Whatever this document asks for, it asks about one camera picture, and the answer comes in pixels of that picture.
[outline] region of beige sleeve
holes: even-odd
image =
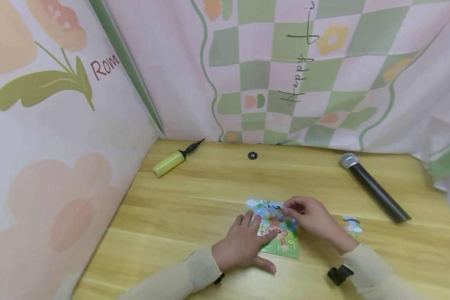
[[[359,245],[340,256],[342,265],[354,272],[350,278],[367,300],[423,300],[370,247]]]
[[[212,247],[203,247],[183,262],[145,279],[119,300],[181,300],[214,282],[222,272],[212,255]]]

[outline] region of wrist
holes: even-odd
[[[227,259],[228,250],[226,249],[225,241],[220,240],[212,246],[212,255],[220,272],[226,272],[233,268],[232,264]]]
[[[360,243],[355,240],[350,234],[348,234],[341,227],[338,228],[329,238],[328,241],[338,251],[340,255],[351,252]]]

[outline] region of microphone grille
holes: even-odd
[[[348,169],[350,167],[352,167],[352,165],[356,165],[360,162],[358,162],[358,158],[355,154],[353,153],[345,153],[342,155],[342,157],[340,157],[340,164],[342,165],[342,167]]]

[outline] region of black wristband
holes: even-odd
[[[220,277],[217,278],[217,280],[213,282],[213,284],[215,284],[215,285],[219,284],[220,282],[222,282],[222,278],[224,278],[224,277],[225,277],[225,273],[222,273],[220,275]]]
[[[331,268],[327,273],[327,276],[332,279],[336,286],[340,286],[345,282],[345,279],[351,275],[353,275],[353,271],[344,265],[341,265],[338,269]]]

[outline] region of left hand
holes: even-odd
[[[220,271],[225,272],[233,268],[256,266],[267,272],[275,274],[275,265],[262,257],[257,256],[260,247],[270,243],[278,234],[274,230],[262,237],[257,236],[262,218],[249,210],[244,215],[238,215],[228,234],[223,240],[212,246],[212,254]]]

